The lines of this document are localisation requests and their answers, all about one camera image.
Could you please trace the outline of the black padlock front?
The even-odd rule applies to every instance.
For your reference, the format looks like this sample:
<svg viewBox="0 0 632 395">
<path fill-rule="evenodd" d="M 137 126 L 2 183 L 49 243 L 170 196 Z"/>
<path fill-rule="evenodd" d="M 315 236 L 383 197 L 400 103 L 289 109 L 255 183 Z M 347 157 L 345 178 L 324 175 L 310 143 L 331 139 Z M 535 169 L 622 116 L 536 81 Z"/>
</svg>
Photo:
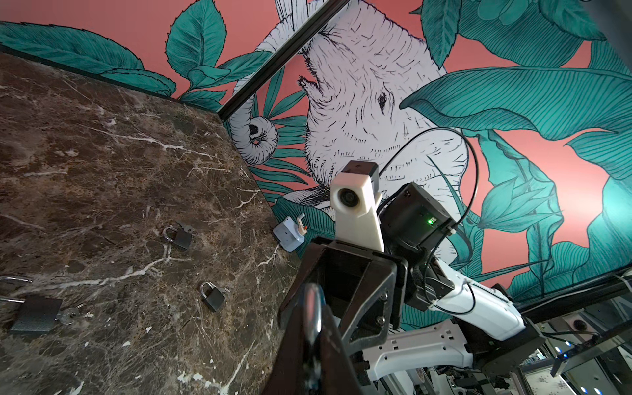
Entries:
<svg viewBox="0 0 632 395">
<path fill-rule="evenodd" d="M 210 311 L 212 311 L 212 313 L 220 311 L 224 306 L 224 293 L 210 281 L 201 283 L 199 286 L 199 292 L 202 297 L 202 302 L 210 309 Z"/>
</svg>

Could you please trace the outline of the black padlock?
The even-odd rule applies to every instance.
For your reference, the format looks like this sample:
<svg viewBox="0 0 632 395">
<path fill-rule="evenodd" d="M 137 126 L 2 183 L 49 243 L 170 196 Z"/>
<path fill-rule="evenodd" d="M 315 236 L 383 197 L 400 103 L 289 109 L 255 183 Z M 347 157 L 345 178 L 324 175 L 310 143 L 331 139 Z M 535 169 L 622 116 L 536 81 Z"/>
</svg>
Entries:
<svg viewBox="0 0 632 395">
<path fill-rule="evenodd" d="M 193 242 L 194 229 L 188 225 L 168 226 L 163 229 L 162 237 L 174 247 L 187 251 Z"/>
<path fill-rule="evenodd" d="M 199 292 L 202 297 L 202 302 L 210 309 L 210 311 L 212 311 L 212 313 L 220 311 L 224 306 L 224 293 L 210 281 L 201 283 L 199 286 Z"/>
</svg>

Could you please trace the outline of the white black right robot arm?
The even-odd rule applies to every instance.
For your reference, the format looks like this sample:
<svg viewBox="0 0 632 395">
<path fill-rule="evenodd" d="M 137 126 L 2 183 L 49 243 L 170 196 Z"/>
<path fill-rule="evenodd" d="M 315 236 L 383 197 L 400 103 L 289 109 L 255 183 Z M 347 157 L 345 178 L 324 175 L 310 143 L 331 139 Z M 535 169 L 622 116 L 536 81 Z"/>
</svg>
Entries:
<svg viewBox="0 0 632 395">
<path fill-rule="evenodd" d="M 501 286 L 487 287 L 438 257 L 454 219 L 418 184 L 381 204 L 385 250 L 314 239 L 281 304 L 288 325 L 306 283 L 318 285 L 345 355 L 367 384 L 432 366 L 506 375 L 544 342 Z"/>
</svg>

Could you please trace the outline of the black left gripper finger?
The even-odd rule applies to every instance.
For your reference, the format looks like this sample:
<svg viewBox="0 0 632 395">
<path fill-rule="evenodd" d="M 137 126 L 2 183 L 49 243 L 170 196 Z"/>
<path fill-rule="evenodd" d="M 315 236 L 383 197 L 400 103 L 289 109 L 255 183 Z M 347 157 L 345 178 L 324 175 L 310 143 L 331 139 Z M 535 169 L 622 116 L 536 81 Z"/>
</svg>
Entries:
<svg viewBox="0 0 632 395">
<path fill-rule="evenodd" d="M 362 393 L 319 285 L 302 286 L 262 393 Z"/>
</svg>

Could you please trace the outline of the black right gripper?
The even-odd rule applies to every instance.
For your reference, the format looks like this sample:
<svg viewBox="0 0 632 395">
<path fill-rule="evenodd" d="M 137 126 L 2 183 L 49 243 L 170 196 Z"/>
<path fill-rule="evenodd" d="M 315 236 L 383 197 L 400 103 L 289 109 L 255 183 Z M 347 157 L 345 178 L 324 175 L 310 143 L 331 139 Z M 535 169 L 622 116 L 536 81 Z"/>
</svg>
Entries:
<svg viewBox="0 0 632 395">
<path fill-rule="evenodd" d="M 405 258 L 316 237 L 307 246 L 296 279 L 281 303 L 278 324 L 285 329 L 306 283 L 321 286 L 325 304 L 339 319 L 348 355 L 386 342 L 397 329 L 408 277 Z"/>
</svg>

